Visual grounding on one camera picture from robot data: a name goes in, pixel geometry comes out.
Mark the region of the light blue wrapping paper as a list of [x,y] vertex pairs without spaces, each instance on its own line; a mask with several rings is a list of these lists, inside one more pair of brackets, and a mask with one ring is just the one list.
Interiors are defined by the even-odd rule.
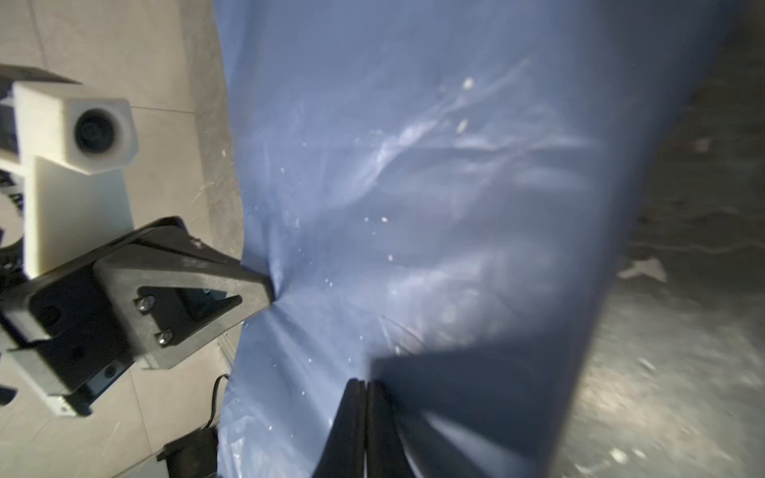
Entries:
[[225,477],[308,477],[352,378],[433,477],[550,469],[653,151],[735,1],[218,1],[244,263]]

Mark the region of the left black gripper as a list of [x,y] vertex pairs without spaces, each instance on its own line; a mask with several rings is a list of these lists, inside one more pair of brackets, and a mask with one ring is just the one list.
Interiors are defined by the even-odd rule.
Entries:
[[1,354],[53,414],[91,415],[134,363],[169,370],[268,308],[271,280],[157,219],[55,269],[1,276]]

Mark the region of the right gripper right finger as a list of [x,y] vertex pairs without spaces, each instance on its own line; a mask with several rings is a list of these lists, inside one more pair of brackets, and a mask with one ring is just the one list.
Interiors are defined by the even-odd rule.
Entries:
[[366,458],[368,478],[414,478],[384,385],[368,387]]

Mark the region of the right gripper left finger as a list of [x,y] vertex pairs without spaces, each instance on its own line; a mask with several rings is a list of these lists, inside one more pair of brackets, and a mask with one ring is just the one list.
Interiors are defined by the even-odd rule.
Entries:
[[362,478],[365,474],[367,387],[349,380],[313,478]]

